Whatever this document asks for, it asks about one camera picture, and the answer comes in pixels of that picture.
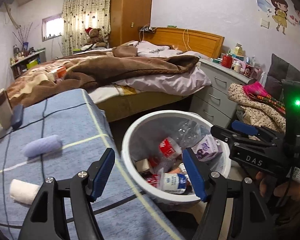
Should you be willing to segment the right human hand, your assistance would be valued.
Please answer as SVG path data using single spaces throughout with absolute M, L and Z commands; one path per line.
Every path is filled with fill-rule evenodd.
M 258 182 L 260 182 L 259 191 L 261 196 L 264 197 L 267 191 L 266 175 L 262 172 L 258 172 L 255 178 Z M 284 183 L 276 187 L 273 192 L 275 197 L 280 198 L 283 198 L 285 193 L 287 193 L 286 196 L 290 197 L 292 200 L 300 200 L 300 184 L 292 181 L 288 188 L 288 183 Z

